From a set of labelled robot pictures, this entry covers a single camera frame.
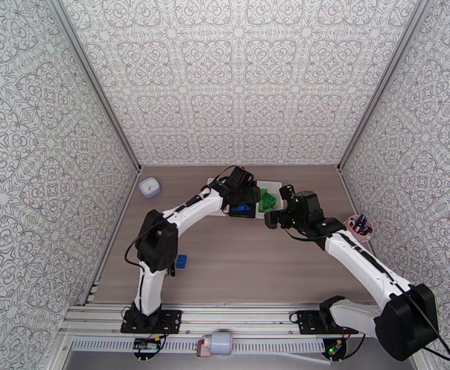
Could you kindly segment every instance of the small blue cube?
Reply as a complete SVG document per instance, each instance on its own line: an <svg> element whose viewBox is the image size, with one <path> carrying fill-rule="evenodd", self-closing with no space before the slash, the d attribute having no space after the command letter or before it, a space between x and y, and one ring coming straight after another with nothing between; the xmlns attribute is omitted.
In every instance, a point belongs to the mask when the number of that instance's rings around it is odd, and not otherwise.
<svg viewBox="0 0 450 370"><path fill-rule="evenodd" d="M187 263L187 256L185 254L179 254L177 256L177 264L176 268L185 268L185 264Z"/></svg>

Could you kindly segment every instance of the patterned wallpaper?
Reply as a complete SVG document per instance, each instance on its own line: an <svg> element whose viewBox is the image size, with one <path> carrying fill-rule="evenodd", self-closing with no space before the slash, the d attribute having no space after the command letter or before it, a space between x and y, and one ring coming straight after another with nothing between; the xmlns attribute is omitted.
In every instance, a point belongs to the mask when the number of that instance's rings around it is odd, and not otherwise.
<svg viewBox="0 0 450 370"><path fill-rule="evenodd" d="M0 0L0 369L43 369L135 168L44 0Z"/></svg>
<svg viewBox="0 0 450 370"><path fill-rule="evenodd" d="M142 164L336 163L415 0L63 0Z"/></svg>
<svg viewBox="0 0 450 370"><path fill-rule="evenodd" d="M450 0L435 0L343 175L377 255L433 289L450 342Z"/></svg>

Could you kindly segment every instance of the white cylinder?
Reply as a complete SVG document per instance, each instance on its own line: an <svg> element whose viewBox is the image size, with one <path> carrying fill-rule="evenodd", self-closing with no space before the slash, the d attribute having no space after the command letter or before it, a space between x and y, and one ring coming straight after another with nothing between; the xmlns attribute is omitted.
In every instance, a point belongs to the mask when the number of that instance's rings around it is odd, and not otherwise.
<svg viewBox="0 0 450 370"><path fill-rule="evenodd" d="M214 332L209 338L209 350L212 355L229 355L231 353L231 332Z"/></svg>

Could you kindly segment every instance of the black mounting plate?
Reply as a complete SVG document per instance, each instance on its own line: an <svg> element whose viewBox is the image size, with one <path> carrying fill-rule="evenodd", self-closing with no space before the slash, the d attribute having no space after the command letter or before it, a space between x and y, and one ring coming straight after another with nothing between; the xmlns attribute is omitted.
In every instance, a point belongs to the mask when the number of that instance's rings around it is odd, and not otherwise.
<svg viewBox="0 0 450 370"><path fill-rule="evenodd" d="M181 310L161 310L155 324L142 324L132 309L123 316L120 332L123 334L177 334L180 330Z"/></svg>
<svg viewBox="0 0 450 370"><path fill-rule="evenodd" d="M301 335L342 335L342 327L329 327L326 330L324 323L319 316L319 310L299 310L297 314L297 323ZM346 334L358 334L359 332L344 328Z"/></svg>

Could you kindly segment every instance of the wooden floor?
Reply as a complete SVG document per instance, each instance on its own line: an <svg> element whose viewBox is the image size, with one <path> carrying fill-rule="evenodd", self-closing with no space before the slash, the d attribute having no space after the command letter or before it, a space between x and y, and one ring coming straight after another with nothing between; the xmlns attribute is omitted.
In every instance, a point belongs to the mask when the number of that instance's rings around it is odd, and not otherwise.
<svg viewBox="0 0 450 370"><path fill-rule="evenodd" d="M292 184L297 191L317 193L325 216L344 221L352 215L334 167L251 166L256 179ZM218 166L146 167L141 179L156 177L161 193L145 199L136 188L103 272L94 301L130 303L139 270L124 262L127 245L137 236L148 211L163 211L199 192ZM187 254L185 269L165 277L162 300L167 303L302 303L321 302L337 294L357 302L372 301L369 293L337 260L310 242L290 239L262 220L208 216L179 240ZM136 252L131 252L136 260Z"/></svg>

